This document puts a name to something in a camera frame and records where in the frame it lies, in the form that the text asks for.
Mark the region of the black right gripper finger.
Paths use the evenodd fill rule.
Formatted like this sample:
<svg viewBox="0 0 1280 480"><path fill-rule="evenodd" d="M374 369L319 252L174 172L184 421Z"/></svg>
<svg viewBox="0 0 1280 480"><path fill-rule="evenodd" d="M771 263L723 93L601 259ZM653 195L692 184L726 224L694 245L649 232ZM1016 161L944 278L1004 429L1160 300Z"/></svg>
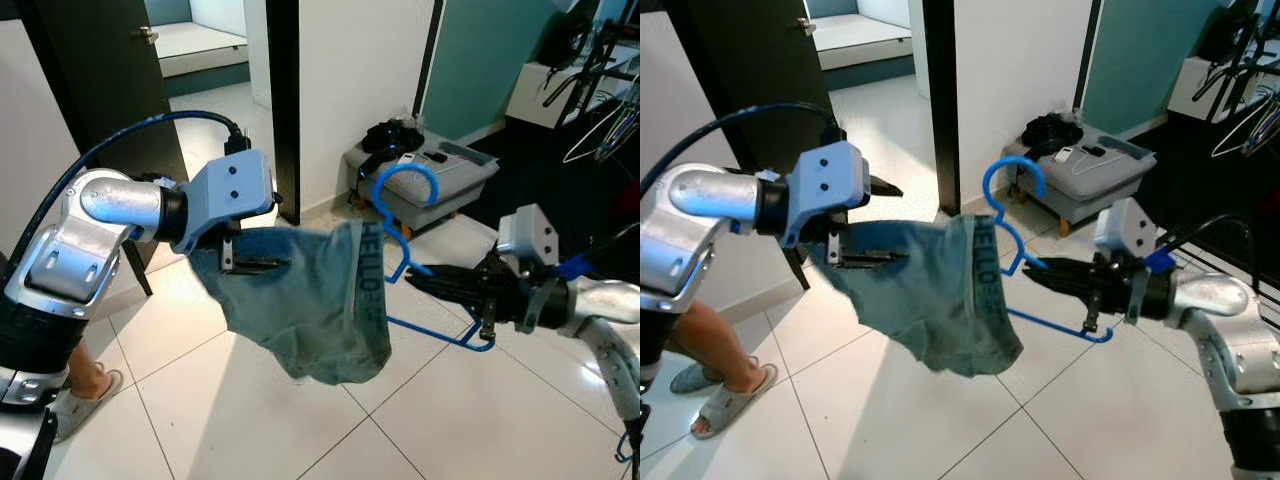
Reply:
<svg viewBox="0 0 1280 480"><path fill-rule="evenodd" d="M415 264L404 271L408 283L445 282L445 283L484 283L486 274L475 268L461 268L449 264Z"/></svg>
<svg viewBox="0 0 1280 480"><path fill-rule="evenodd" d="M1037 262L1028 262L1023 273L1028 276L1088 278L1092 268L1092 262L1075 259L1037 259Z"/></svg>
<svg viewBox="0 0 1280 480"><path fill-rule="evenodd" d="M476 314L483 312L488 298L484 280L408 280L408 283L436 300L463 306Z"/></svg>
<svg viewBox="0 0 1280 480"><path fill-rule="evenodd" d="M1070 296L1089 305L1092 283L1088 275L1029 275L1032 282L1059 294Z"/></svg>

